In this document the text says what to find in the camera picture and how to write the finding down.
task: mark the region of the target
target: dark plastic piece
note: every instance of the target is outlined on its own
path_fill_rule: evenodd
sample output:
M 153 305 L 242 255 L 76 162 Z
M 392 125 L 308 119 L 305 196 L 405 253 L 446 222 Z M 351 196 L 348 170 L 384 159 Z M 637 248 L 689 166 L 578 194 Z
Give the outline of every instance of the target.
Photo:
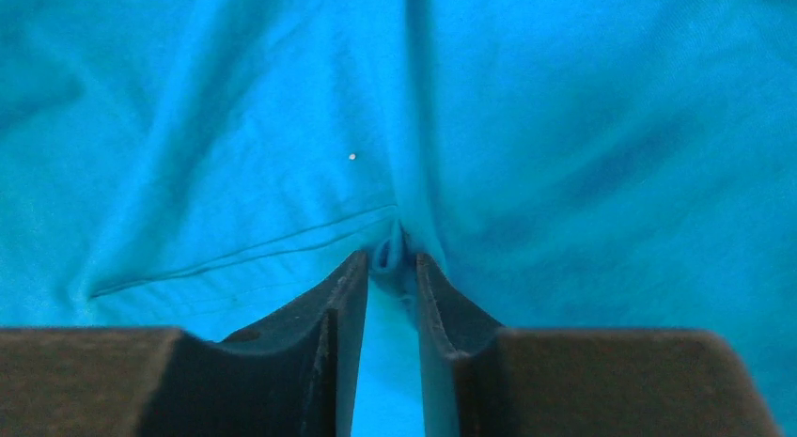
M 367 257 L 221 343 L 177 329 L 0 331 L 0 435 L 346 437 Z
M 417 258 L 428 437 L 774 437 L 746 369 L 699 331 L 509 329 Z

